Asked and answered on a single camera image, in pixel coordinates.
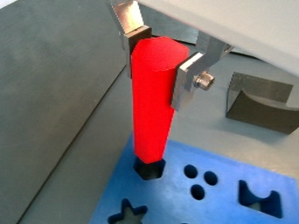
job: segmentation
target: gray panel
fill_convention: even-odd
[[[208,92],[195,91],[175,114],[171,139],[292,176],[299,181],[299,130],[289,136],[225,118],[232,73],[259,74],[289,82],[299,79],[260,60],[228,55],[209,70]],[[299,105],[297,92],[291,94]],[[131,80],[123,73],[80,132],[21,224],[88,223],[108,176],[132,130]]]
[[[167,36],[185,43],[196,44],[199,30],[187,24],[165,16],[161,12],[145,7],[140,4],[140,11],[144,18],[144,24],[153,28],[155,36]],[[232,49],[233,53],[251,56],[239,48]]]
[[[297,1],[137,2],[299,76]]]
[[[124,66],[104,1],[0,10],[0,223],[16,223]]]
[[[131,79],[100,102],[21,224],[88,223],[132,131]]]

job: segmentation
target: blue foam board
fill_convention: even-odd
[[[143,224],[299,223],[293,178],[175,141],[163,159],[161,177],[141,179],[129,138],[89,224],[113,223],[121,205]]]

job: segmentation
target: red peg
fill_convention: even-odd
[[[163,159],[175,72],[188,52],[184,45],[160,37],[140,40],[132,53],[135,154],[145,164]]]

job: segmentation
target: black hole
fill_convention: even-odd
[[[205,182],[211,186],[215,186],[219,183],[219,178],[217,178],[216,174],[212,171],[205,171],[203,177],[204,177]]]
[[[197,176],[197,170],[191,164],[184,166],[183,172],[189,179],[195,179]]]
[[[244,180],[239,181],[237,202],[241,206],[249,207],[264,214],[269,214],[276,218],[283,218],[283,208],[280,195],[276,191],[271,191],[269,196],[264,199],[259,198],[248,189],[248,184]]]
[[[191,187],[191,196],[196,199],[196,200],[203,200],[204,198],[204,190],[201,188],[200,185],[193,185]]]
[[[140,224],[141,219],[147,212],[147,207],[140,206],[133,208],[128,199],[123,199],[121,201],[121,212],[113,214],[108,217],[107,222],[108,224],[117,224],[117,223],[129,223],[129,224]]]
[[[164,173],[164,160],[145,164],[139,158],[135,160],[135,171],[144,180],[159,179]]]

